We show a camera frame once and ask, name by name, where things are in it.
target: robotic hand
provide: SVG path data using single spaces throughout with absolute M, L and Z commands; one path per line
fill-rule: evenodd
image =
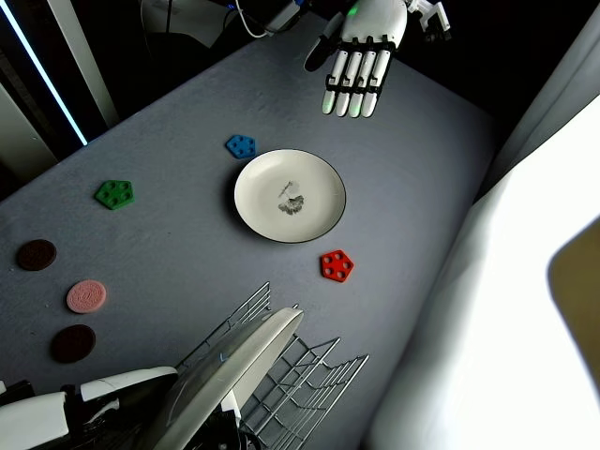
M 322 111 L 329 114 L 336 109 L 339 117 L 350 112 L 351 117 L 370 117 L 375 110 L 383 81 L 389 69 L 392 52 L 398 49 L 406 30 L 408 12 L 422 14 L 423 31 L 429 20 L 437 15 L 441 29 L 447 32 L 450 23 L 442 3 L 427 0 L 361 0 L 354 4 L 343 23 L 334 67 L 325 80 Z M 327 25 L 313 53 L 321 44 L 330 41 L 343 20 L 341 15 Z

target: pink cookie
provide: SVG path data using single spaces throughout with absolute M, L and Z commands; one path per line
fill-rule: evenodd
M 85 314 L 98 311 L 106 301 L 106 288 L 99 281 L 86 279 L 67 294 L 67 306 L 73 312 Z

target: gray table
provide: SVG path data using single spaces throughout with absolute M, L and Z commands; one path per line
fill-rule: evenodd
M 306 17 L 259 40 L 134 115 L 0 204 L 0 379 L 38 393 L 135 368 L 173 365 L 250 293 L 271 280 L 275 307 L 299 303 L 308 343 L 341 336 L 332 362 L 371 358 L 307 448 L 355 447 L 411 335 L 495 147 L 483 112 L 395 62 L 368 120 L 321 114 L 324 78 L 303 69 L 323 27 Z M 284 245 L 236 215 L 244 165 L 223 144 L 257 139 L 259 152 L 299 148 L 330 162 L 348 204 L 326 236 Z M 130 180 L 136 201 L 109 211 L 93 199 L 107 179 Z M 14 262 L 46 238 L 48 269 Z M 319 273 L 343 248 L 356 267 L 344 284 Z M 65 307 L 75 282 L 106 284 L 98 313 Z M 79 363 L 48 354 L 74 323 L 97 333 Z

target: wire rack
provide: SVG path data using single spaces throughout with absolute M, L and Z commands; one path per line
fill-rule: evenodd
M 211 347 L 236 326 L 271 310 L 271 284 L 264 283 L 178 365 L 183 373 L 204 358 Z M 298 450 L 333 409 L 368 355 L 329 365 L 325 358 L 339 337 L 308 346 L 296 334 L 242 409 L 243 426 L 272 450 Z

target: light strip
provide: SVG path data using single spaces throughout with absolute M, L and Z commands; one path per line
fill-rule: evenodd
M 79 130 L 79 127 L 77 127 L 77 124 L 75 123 L 75 120 L 73 119 L 73 116 L 70 114 L 70 112 L 67 109 L 67 105 L 65 105 L 65 102 L 63 101 L 63 99 L 61 99 L 60 96 L 58 95 L 58 92 L 56 91 L 56 88 L 54 87 L 53 82 L 50 81 L 50 77 L 46 73 L 46 70 L 39 62 L 38 57 L 34 53 L 34 50 L 31 48 L 31 45 L 29 45 L 29 42 L 27 41 L 27 38 L 25 37 L 23 30 L 17 23 L 15 16 L 12 15 L 12 12 L 8 8 L 6 0 L 0 0 L 0 8 L 7 15 L 8 22 L 12 26 L 12 29 L 17 34 L 17 37 L 19 37 L 21 44 L 24 46 L 25 50 L 27 51 L 27 54 L 31 58 L 31 61 L 34 63 L 34 66 L 36 66 L 37 72 L 39 72 L 39 75 L 41 76 L 42 80 L 46 83 L 46 85 L 48 86 L 48 89 L 50 89 L 52 96 L 56 100 L 56 103 L 58 103 L 58 106 L 60 106 L 60 109 L 63 111 L 63 114 L 67 118 L 67 120 L 70 123 L 70 125 L 72 126 L 73 130 L 79 137 L 82 144 L 87 145 L 87 140 L 84 138 L 82 132 Z

